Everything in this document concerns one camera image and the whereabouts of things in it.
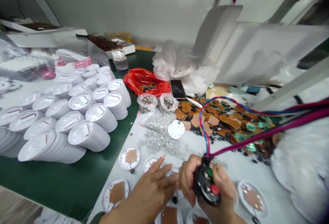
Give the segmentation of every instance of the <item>green table surface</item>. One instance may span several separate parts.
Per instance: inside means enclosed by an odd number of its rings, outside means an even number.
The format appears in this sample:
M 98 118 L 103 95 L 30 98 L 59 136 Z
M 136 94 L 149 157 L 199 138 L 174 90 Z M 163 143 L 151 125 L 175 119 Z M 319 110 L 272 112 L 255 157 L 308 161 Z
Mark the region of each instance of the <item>green table surface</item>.
M 128 55 L 130 69 L 142 67 L 152 71 L 154 54 L 137 50 Z M 128 116 L 118 121 L 118 127 L 110 133 L 110 145 L 104 151 L 95 153 L 88 150 L 80 161 L 72 165 L 19 162 L 16 158 L 0 156 L 0 185 L 66 216 L 79 221 L 85 219 L 93 209 L 135 121 L 137 96 L 129 92 L 132 104 L 128 108 Z

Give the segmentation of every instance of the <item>human hand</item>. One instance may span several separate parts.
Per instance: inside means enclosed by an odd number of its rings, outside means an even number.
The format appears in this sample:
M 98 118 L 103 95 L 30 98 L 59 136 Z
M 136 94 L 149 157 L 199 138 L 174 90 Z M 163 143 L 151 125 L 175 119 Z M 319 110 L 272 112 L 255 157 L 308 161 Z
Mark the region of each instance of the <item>human hand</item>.
M 184 196 L 193 207 L 196 202 L 196 196 L 192 189 L 193 173 L 201 164 L 201 157 L 191 155 L 179 169 L 179 185 Z M 221 200 L 217 206 L 207 204 L 202 198 L 198 198 L 198 203 L 213 224 L 219 223 L 219 221 L 225 224 L 232 223 L 236 216 L 234 213 L 235 186 L 221 164 L 211 164 L 210 167 L 214 175 L 214 184 L 220 191 Z
M 128 198 L 105 215 L 100 224 L 153 223 L 178 189 L 178 174 L 164 178 L 166 173 L 172 169 L 172 164 L 160 168 L 164 160 L 165 155 L 153 163 L 139 179 Z

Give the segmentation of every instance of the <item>stack of white plastic lids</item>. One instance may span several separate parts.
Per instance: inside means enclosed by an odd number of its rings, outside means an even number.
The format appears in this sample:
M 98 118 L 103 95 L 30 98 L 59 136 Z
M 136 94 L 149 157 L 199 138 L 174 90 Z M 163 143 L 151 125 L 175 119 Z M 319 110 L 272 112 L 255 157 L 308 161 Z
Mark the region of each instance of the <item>stack of white plastic lids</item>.
M 26 143 L 21 133 L 13 132 L 5 127 L 0 127 L 0 137 L 0 155 L 6 157 L 17 157 Z
M 108 72 L 108 73 L 110 73 L 110 75 L 113 79 L 116 79 L 116 77 L 114 76 L 110 66 L 102 66 L 101 68 L 98 68 L 97 71 L 99 73 L 100 72 Z
M 113 81 L 112 77 L 107 76 L 107 77 L 98 79 L 96 83 L 98 86 L 108 86 L 111 81 Z
M 15 117 L 10 123 L 9 129 L 13 132 L 24 133 L 37 120 L 43 118 L 45 115 L 42 112 L 35 110 L 27 110 Z
M 78 84 L 69 91 L 69 96 L 75 96 L 76 94 L 79 94 L 81 92 L 86 92 L 91 94 L 93 91 L 87 86 L 86 84 Z
M 94 104 L 96 104 L 96 101 L 91 97 L 89 93 L 86 92 L 76 94 L 69 101 L 70 109 L 79 111 L 82 114 L 85 114 Z
M 104 104 L 111 110 L 117 120 L 123 120 L 128 115 L 122 96 L 118 92 L 111 92 L 104 98 Z
M 100 68 L 100 66 L 98 64 L 91 64 L 86 67 L 86 71 L 93 71 L 93 70 L 97 70 L 99 68 Z
M 73 85 L 81 84 L 83 81 L 83 77 L 77 74 L 71 75 L 65 80 L 65 82 L 72 83 Z
M 48 88 L 44 89 L 42 91 L 43 94 L 49 94 L 49 93 L 52 93 L 52 90 L 57 86 L 57 84 L 54 84 L 52 86 L 49 86 Z
M 100 152 L 110 144 L 111 138 L 94 122 L 84 120 L 79 122 L 69 134 L 69 143 L 83 146 L 94 152 Z
M 45 113 L 51 105 L 53 105 L 55 102 L 58 102 L 59 100 L 60 98 L 54 94 L 46 94 L 36 99 L 32 108 L 36 111 Z
M 66 134 L 45 130 L 26 142 L 19 152 L 18 160 L 71 164 L 79 161 L 85 153 L 85 148 L 69 144 Z
M 95 122 L 107 133 L 116 129 L 118 122 L 112 112 L 102 103 L 93 105 L 86 113 L 86 119 Z
M 68 134 L 78 122 L 83 120 L 85 116 L 78 111 L 69 112 L 57 121 L 55 130 Z
M 82 75 L 86 72 L 86 70 L 84 68 L 78 68 L 75 70 L 74 74 L 77 74 L 77 75 Z
M 120 93 L 123 98 L 124 104 L 126 105 L 126 108 L 130 107 L 131 105 L 130 95 L 122 79 L 113 80 L 112 82 L 109 83 L 107 88 L 111 92 L 115 91 Z
M 61 99 L 70 99 L 69 92 L 71 88 L 73 87 L 73 84 L 71 83 L 61 83 L 58 84 L 53 90 L 52 93 L 56 96 L 58 96 Z
M 97 79 L 94 77 L 88 78 L 83 82 L 85 85 L 87 85 L 90 89 L 95 90 L 98 88 L 97 85 Z
M 43 94 L 39 91 L 31 92 L 30 94 L 24 96 L 21 99 L 20 106 L 27 108 L 27 109 L 31 109 L 35 100 L 38 99 L 42 95 Z
M 37 122 L 33 123 L 29 129 L 27 129 L 24 134 L 24 139 L 30 140 L 44 130 L 55 130 L 56 123 L 56 119 L 51 117 L 43 117 L 42 119 L 39 119 Z
M 72 109 L 69 107 L 69 101 L 67 99 L 62 99 L 48 108 L 46 116 L 59 120 L 61 117 L 71 111 Z
M 89 72 L 85 72 L 85 73 L 82 74 L 81 76 L 82 76 L 84 79 L 87 79 L 87 78 L 90 78 L 90 77 L 94 77 L 96 74 L 97 74 L 97 71 L 96 71 L 96 70 L 92 70 L 92 71 L 89 71 Z
M 7 109 L 4 109 L 0 112 L 0 126 L 9 127 L 10 122 L 20 113 L 26 111 L 26 108 L 21 106 L 13 106 Z
M 107 87 L 99 87 L 92 92 L 92 98 L 98 103 L 103 103 L 104 97 L 110 93 Z
M 56 76 L 56 78 L 54 78 L 54 82 L 56 84 L 60 84 L 60 83 L 65 82 L 69 77 L 70 77 L 70 75 L 68 73 L 63 73 L 59 76 Z

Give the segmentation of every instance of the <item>black controller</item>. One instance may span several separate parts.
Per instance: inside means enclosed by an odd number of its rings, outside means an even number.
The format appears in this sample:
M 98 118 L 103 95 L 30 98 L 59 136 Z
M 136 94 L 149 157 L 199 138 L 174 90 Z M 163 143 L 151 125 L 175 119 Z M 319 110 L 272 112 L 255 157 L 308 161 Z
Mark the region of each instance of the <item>black controller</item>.
M 220 194 L 218 187 L 214 184 L 210 162 L 212 158 L 203 156 L 202 164 L 194 172 L 193 191 L 198 197 L 202 197 L 210 205 L 218 205 Z

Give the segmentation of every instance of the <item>black phone screen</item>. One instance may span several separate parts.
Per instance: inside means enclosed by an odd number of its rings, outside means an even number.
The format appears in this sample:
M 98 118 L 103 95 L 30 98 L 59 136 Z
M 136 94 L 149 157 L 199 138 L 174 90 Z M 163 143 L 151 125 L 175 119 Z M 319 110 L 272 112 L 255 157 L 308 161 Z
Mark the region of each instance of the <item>black phone screen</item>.
M 185 99 L 186 94 L 183 88 L 182 81 L 180 80 L 171 80 L 170 81 L 171 91 L 174 98 Z

